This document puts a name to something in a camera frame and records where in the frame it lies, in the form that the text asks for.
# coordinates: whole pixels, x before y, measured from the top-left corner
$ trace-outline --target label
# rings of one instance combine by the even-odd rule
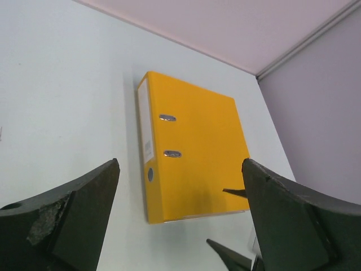
[[[148,80],[145,78],[138,89],[140,129],[144,164],[154,157],[151,110],[149,107]]]

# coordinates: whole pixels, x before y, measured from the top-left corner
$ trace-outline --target white table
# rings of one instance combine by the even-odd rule
[[[252,158],[293,179],[254,76],[72,1],[3,1],[0,35],[0,206],[117,158],[98,270],[225,270],[207,238],[254,256],[249,212],[147,224],[135,113],[148,70],[232,96]]]

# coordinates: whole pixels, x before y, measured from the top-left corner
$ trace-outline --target binder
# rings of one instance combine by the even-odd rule
[[[138,87],[144,182],[150,224],[249,209],[249,157],[233,98],[147,72]]]

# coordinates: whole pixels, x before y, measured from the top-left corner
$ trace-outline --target wall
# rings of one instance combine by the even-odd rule
[[[223,270],[207,238],[253,257],[249,212],[147,224],[135,88],[154,70],[234,97],[251,156],[293,178],[254,76],[69,0],[1,1],[0,36],[0,206],[116,157],[99,271]]]
[[[296,181],[361,204],[361,9],[259,85]]]

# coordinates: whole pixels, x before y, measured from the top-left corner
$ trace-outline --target lever arch file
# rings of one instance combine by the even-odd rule
[[[138,87],[144,181],[150,224],[249,209],[249,157],[233,98],[148,72]]]

